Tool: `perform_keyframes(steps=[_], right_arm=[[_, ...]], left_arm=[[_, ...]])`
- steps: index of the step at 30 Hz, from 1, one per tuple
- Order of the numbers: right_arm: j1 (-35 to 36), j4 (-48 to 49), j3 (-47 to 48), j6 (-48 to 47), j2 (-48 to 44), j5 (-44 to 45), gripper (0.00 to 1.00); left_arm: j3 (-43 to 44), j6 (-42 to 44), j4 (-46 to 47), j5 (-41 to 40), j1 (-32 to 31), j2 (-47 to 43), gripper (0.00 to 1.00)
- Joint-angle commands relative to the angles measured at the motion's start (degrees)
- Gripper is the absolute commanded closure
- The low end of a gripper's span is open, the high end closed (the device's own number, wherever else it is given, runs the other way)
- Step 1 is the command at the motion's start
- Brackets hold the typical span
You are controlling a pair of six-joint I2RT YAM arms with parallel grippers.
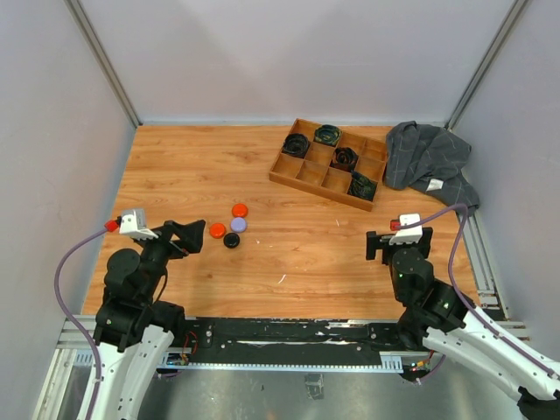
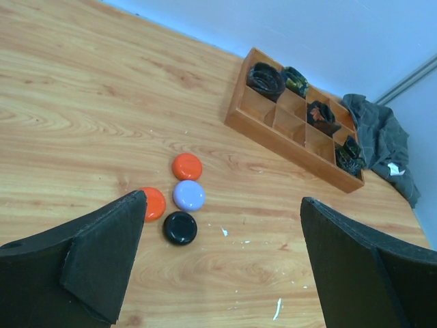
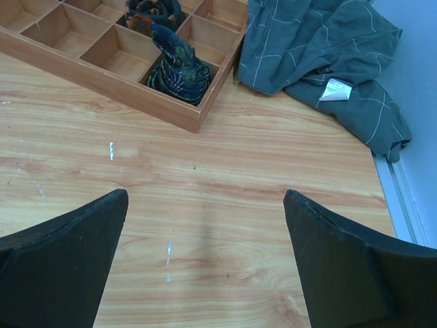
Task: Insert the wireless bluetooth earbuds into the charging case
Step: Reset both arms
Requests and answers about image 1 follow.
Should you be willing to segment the orange earbud case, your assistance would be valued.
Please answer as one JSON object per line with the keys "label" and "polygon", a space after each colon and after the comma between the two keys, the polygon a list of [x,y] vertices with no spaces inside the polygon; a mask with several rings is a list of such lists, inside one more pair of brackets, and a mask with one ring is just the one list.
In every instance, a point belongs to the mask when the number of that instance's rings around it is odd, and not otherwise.
{"label": "orange earbud case", "polygon": [[227,227],[220,222],[216,222],[213,223],[210,227],[209,227],[209,234],[214,238],[214,239],[220,239],[222,237],[224,237],[227,234]]}
{"label": "orange earbud case", "polygon": [[235,218],[245,218],[249,214],[249,208],[243,203],[236,203],[232,206],[232,215]]}

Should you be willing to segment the black earbud case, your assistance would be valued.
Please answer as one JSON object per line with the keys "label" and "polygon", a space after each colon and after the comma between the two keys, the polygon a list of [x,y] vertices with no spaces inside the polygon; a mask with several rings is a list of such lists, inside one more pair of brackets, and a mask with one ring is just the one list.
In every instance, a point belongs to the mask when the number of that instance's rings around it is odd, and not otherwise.
{"label": "black earbud case", "polygon": [[241,237],[235,232],[227,233],[223,237],[223,244],[228,249],[235,249],[240,245],[240,243]]}

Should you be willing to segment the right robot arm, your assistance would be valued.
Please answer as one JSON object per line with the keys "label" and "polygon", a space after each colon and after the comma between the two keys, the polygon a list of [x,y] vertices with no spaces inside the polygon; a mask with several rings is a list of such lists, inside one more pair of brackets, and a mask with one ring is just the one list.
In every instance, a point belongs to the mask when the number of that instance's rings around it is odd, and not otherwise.
{"label": "right robot arm", "polygon": [[489,380],[527,419],[559,417],[559,363],[508,332],[468,296],[437,279],[428,260],[432,230],[404,241],[366,234],[366,258],[381,257],[395,300],[405,311],[396,338],[408,350],[425,347]]}

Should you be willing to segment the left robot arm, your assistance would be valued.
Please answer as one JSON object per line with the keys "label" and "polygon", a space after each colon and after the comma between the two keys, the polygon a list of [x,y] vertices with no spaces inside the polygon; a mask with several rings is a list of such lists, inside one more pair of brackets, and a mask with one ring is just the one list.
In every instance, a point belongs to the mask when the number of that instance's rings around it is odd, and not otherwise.
{"label": "left robot arm", "polygon": [[104,292],[87,336],[94,361],[80,419],[136,419],[169,346],[187,335],[183,307],[156,297],[168,279],[167,264],[202,250],[206,223],[167,220],[148,229],[134,212],[105,223],[105,232],[131,238],[140,251],[123,248],[107,261]]}

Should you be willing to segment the purple earbud case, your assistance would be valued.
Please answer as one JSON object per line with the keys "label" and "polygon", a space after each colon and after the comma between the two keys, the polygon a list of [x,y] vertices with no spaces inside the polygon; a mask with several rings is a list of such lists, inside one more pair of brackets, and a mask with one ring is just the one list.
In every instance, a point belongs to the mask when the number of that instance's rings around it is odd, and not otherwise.
{"label": "purple earbud case", "polygon": [[230,222],[230,228],[235,233],[243,233],[248,228],[248,223],[245,218],[234,217]]}

